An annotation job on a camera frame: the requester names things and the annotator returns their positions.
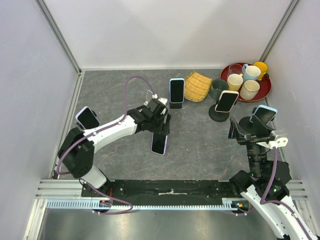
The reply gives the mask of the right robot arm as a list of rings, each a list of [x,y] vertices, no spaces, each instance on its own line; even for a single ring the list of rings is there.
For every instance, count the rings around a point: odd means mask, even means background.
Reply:
[[[253,115],[248,120],[230,118],[229,139],[246,147],[249,172],[240,170],[230,178],[229,191],[242,196],[267,222],[278,240],[318,240],[297,208],[287,188],[292,180],[289,164],[278,160],[278,149],[288,144],[288,136]]]

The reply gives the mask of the lavender case phone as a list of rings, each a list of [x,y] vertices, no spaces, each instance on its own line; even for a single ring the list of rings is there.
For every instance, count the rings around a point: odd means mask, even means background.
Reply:
[[[151,152],[163,156],[166,152],[168,136],[153,133],[151,141]]]

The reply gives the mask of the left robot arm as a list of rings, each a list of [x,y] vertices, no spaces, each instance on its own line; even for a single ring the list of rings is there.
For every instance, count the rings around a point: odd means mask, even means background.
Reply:
[[[83,179],[92,186],[92,191],[99,197],[106,196],[110,191],[109,180],[94,166],[95,153],[120,138],[142,131],[168,135],[171,114],[168,113],[167,103],[166,98],[153,98],[99,127],[87,130],[77,127],[71,129],[57,154],[57,174],[63,174],[60,167],[64,164],[68,173],[75,179]]]

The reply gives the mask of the cream case phone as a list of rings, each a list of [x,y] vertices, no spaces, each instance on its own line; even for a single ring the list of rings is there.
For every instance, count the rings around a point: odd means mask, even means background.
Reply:
[[[238,97],[238,91],[223,90],[218,99],[218,103],[215,105],[214,110],[216,112],[229,113],[234,104],[237,102]]]

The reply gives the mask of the light blue case phone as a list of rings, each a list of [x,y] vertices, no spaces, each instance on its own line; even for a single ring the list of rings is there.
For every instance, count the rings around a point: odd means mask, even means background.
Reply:
[[[169,80],[169,101],[173,104],[183,103],[185,99],[185,79],[171,78]]]

